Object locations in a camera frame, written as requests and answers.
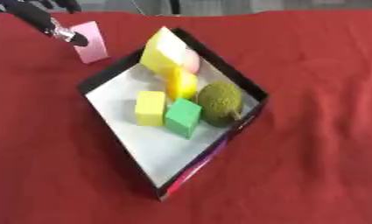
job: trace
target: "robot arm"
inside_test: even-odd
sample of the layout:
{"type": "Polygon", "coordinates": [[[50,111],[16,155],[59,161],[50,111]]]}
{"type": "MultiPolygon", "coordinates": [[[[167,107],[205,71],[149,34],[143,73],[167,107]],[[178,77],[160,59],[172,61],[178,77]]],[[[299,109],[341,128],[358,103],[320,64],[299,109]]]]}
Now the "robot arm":
{"type": "MultiPolygon", "coordinates": [[[[41,0],[40,2],[46,8],[52,8],[49,1],[41,0]]],[[[81,10],[74,0],[56,0],[56,3],[60,7],[66,8],[70,13],[81,10]]],[[[55,37],[75,46],[88,45],[88,40],[83,35],[61,26],[54,17],[51,17],[51,14],[32,3],[24,0],[0,0],[0,4],[5,8],[5,12],[22,19],[48,37],[55,37]]]]}

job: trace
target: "green block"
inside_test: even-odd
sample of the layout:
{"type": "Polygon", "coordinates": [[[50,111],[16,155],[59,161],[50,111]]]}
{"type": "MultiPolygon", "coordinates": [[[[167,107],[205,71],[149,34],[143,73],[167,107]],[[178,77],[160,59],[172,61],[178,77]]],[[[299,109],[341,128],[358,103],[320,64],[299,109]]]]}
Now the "green block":
{"type": "Polygon", "coordinates": [[[202,107],[183,98],[178,98],[165,115],[167,129],[190,138],[195,130],[202,107]]]}

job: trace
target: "red table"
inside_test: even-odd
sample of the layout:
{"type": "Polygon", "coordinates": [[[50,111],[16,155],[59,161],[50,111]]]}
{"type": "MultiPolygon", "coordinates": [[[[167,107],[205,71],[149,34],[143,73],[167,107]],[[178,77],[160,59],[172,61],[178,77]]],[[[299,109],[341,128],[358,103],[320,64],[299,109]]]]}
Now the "red table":
{"type": "Polygon", "coordinates": [[[0,15],[0,223],[372,223],[372,10],[95,20],[112,59],[0,15]],[[180,26],[271,93],[266,110],[163,203],[75,86],[180,26]]]}

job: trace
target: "pink ball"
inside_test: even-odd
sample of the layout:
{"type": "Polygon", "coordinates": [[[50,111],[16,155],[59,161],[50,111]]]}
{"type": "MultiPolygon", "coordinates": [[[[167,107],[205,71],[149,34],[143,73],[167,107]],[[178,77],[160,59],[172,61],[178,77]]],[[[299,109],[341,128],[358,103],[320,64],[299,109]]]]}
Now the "pink ball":
{"type": "Polygon", "coordinates": [[[197,74],[200,70],[200,56],[191,49],[186,49],[182,67],[189,73],[197,74]]]}

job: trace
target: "yellow cube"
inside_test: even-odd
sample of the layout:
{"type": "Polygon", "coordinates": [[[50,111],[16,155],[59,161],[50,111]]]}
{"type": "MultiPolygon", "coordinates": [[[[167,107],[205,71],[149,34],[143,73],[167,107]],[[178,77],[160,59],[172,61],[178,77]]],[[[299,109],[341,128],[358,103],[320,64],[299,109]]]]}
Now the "yellow cube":
{"type": "Polygon", "coordinates": [[[137,123],[141,126],[164,125],[165,93],[158,91],[141,91],[137,97],[135,113],[137,123]]]}
{"type": "Polygon", "coordinates": [[[147,42],[140,63],[166,78],[181,66],[185,52],[186,43],[163,27],[147,42]]]}

